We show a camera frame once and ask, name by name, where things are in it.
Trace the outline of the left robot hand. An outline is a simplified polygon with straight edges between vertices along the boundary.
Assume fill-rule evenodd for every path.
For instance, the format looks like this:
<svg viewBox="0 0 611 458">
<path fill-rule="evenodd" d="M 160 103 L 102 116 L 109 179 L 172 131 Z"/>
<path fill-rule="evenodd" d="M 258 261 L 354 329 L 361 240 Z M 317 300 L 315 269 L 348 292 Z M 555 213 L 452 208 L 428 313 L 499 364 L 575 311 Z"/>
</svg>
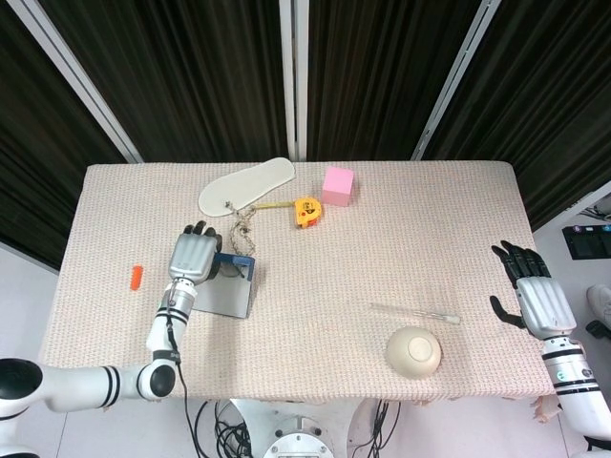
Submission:
<svg viewBox="0 0 611 458">
<path fill-rule="evenodd" d="M 204 220 L 187 225 L 179 235 L 168 273 L 173 281 L 188 280 L 194 285 L 213 280 L 220 270 L 215 257 L 222 249 L 222 235 Z"/>
</svg>

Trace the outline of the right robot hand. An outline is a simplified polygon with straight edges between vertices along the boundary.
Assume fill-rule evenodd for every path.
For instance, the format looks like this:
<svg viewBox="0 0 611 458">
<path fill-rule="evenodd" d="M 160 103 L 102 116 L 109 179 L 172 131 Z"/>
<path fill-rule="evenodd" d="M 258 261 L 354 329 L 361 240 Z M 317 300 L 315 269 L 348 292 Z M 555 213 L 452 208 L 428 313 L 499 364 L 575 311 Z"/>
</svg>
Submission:
<svg viewBox="0 0 611 458">
<path fill-rule="evenodd" d="M 503 323 L 526 329 L 540 341 L 568 337 L 577 322 L 559 283 L 551 276 L 536 251 L 502 240 L 491 247 L 514 288 L 520 314 L 510 314 L 497 296 L 489 298 L 493 312 Z"/>
</svg>

